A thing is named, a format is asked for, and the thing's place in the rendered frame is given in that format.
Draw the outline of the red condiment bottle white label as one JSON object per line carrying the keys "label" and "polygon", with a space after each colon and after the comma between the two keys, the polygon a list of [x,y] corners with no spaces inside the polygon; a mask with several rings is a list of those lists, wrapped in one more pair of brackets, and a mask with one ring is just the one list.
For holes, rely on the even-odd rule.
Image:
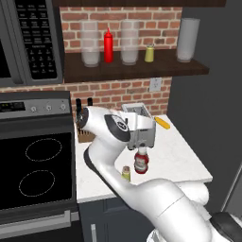
{"label": "red condiment bottle white label", "polygon": [[134,169],[138,174],[145,174],[148,170],[149,158],[146,147],[139,147],[134,155]]}

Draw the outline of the yellow-green shaker with brown lid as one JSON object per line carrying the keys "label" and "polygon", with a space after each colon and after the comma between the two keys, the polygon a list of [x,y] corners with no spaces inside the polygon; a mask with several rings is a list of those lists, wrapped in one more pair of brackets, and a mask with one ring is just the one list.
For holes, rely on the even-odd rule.
{"label": "yellow-green shaker with brown lid", "polygon": [[130,168],[127,165],[125,165],[122,169],[122,177],[128,182],[130,181]]}

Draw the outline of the plain red condiment bottle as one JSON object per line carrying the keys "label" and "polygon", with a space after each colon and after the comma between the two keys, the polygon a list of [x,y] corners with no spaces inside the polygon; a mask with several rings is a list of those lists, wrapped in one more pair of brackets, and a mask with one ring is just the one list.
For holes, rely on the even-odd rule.
{"label": "plain red condiment bottle", "polygon": [[112,62],[113,61],[113,38],[111,32],[108,30],[104,35],[104,61]]}

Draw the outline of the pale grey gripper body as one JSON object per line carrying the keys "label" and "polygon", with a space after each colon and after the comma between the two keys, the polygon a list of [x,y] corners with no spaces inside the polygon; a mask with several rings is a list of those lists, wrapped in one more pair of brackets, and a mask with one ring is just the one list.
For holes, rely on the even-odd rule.
{"label": "pale grey gripper body", "polygon": [[128,119],[130,141],[128,149],[154,147],[156,123],[151,117],[136,116]]}

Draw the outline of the black and steel stove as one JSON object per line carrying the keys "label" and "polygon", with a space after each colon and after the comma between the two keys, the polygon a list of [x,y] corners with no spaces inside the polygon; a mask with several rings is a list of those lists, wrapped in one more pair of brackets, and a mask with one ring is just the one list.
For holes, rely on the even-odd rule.
{"label": "black and steel stove", "polygon": [[0,225],[73,213],[76,205],[70,93],[0,94]]}

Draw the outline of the silver toaster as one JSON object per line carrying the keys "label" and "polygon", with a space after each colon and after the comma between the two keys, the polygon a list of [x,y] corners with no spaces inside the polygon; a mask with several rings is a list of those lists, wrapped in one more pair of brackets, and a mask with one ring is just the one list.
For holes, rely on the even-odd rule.
{"label": "silver toaster", "polygon": [[130,104],[123,104],[122,110],[124,112],[135,112],[139,115],[151,118],[152,115],[149,113],[146,105],[142,102],[140,103],[130,103]]}

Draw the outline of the yellow corn cob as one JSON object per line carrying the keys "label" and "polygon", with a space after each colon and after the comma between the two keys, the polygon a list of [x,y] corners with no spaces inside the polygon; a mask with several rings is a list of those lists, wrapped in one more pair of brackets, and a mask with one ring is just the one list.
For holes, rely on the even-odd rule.
{"label": "yellow corn cob", "polygon": [[162,118],[155,116],[154,120],[156,121],[157,124],[159,124],[161,127],[165,128],[166,130],[170,129],[170,125],[165,122]]}

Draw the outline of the brown knife block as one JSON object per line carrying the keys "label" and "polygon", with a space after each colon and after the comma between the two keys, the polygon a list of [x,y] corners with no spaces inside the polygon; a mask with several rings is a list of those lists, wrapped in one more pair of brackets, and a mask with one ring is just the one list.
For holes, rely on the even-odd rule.
{"label": "brown knife block", "polygon": [[77,125],[78,130],[78,141],[80,143],[89,143],[95,139],[95,135],[87,130],[82,130],[79,125]]}

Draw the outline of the dark wooden shelf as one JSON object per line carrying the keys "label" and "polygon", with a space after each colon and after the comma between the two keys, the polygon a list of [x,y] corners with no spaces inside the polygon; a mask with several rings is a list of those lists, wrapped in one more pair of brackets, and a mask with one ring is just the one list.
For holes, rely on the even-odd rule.
{"label": "dark wooden shelf", "polygon": [[145,62],[145,50],[139,51],[138,61],[134,65],[124,65],[120,51],[113,53],[113,62],[106,63],[100,54],[97,67],[86,67],[80,53],[66,53],[64,82],[94,82],[119,79],[159,78],[176,76],[207,75],[209,68],[191,60],[178,62],[175,49],[158,49],[154,52],[154,62]]}

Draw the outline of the grey microwave oven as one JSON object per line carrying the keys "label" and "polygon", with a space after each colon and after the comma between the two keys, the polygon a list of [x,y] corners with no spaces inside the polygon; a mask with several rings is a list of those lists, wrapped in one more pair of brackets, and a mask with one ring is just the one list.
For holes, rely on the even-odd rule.
{"label": "grey microwave oven", "polygon": [[52,0],[0,0],[0,88],[61,84],[64,44]]}

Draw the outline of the white wall outlet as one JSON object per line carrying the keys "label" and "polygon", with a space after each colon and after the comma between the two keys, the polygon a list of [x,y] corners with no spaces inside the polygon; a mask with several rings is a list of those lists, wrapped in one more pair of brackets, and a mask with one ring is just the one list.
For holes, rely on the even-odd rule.
{"label": "white wall outlet", "polygon": [[159,92],[162,87],[162,79],[161,78],[151,78],[149,81],[149,90],[151,92]]}

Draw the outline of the yellow-green shaker with grey lid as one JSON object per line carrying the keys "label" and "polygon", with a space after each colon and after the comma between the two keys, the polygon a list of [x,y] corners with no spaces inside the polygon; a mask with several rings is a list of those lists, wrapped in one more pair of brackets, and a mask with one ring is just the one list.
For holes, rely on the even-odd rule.
{"label": "yellow-green shaker with grey lid", "polygon": [[153,62],[153,61],[154,61],[154,45],[148,44],[146,48],[145,62]]}

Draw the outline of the dark grey cabinet door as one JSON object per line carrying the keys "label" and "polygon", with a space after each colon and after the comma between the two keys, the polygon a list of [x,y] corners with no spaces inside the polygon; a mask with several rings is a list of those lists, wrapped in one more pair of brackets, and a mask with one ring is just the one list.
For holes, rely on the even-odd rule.
{"label": "dark grey cabinet door", "polygon": [[147,242],[154,229],[120,198],[83,202],[78,211],[84,242],[92,242],[91,224],[95,224],[97,242]]}

